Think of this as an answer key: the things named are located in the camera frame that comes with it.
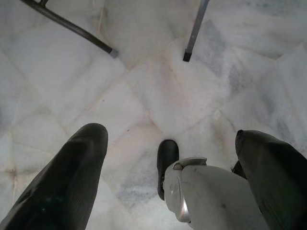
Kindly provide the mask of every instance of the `marble floor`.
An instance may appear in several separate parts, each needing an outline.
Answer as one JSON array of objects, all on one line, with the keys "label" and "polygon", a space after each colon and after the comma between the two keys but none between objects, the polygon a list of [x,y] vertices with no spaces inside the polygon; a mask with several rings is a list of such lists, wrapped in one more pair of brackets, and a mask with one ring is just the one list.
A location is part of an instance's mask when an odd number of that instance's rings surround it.
[{"label": "marble floor", "polygon": [[158,197],[156,152],[226,170],[239,129],[307,157],[307,2],[213,0],[189,63],[199,0],[50,0],[107,41],[113,59],[19,0],[0,0],[0,219],[66,140],[90,122],[109,145],[89,230],[188,230]]}]

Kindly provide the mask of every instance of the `black shoe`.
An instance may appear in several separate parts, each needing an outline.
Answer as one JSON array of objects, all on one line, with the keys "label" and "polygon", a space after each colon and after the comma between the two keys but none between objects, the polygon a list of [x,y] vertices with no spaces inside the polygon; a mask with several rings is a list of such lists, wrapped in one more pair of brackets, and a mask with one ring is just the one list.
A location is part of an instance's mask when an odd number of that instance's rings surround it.
[{"label": "black shoe", "polygon": [[161,142],[158,150],[157,168],[158,168],[158,194],[164,200],[163,181],[165,171],[172,163],[179,160],[178,145],[173,140],[164,140]]}]

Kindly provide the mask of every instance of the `black leather shoe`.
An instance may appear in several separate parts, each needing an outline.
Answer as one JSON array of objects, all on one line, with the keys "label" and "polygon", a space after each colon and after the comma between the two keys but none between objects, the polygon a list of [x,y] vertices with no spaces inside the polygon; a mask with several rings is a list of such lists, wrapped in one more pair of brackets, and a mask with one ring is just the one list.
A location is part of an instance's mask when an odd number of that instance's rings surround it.
[{"label": "black leather shoe", "polygon": [[163,181],[165,171],[172,163],[179,160],[178,145],[173,140],[164,140],[161,142],[158,150],[157,168],[158,168],[158,194],[164,200]]}]

